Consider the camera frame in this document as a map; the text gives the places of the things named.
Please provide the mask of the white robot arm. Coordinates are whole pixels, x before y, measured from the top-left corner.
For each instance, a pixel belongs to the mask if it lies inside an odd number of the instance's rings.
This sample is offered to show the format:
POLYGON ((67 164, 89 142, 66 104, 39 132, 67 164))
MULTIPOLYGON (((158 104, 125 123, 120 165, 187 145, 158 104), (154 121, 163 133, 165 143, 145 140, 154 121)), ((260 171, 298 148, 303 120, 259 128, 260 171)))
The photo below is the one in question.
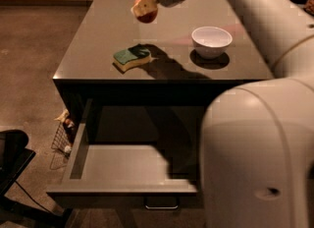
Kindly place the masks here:
MULTIPOLYGON (((184 0, 156 0, 173 7, 184 0)), ((274 77, 218 96, 202 122, 207 228, 310 228, 313 19, 289 0, 228 0, 274 77)))

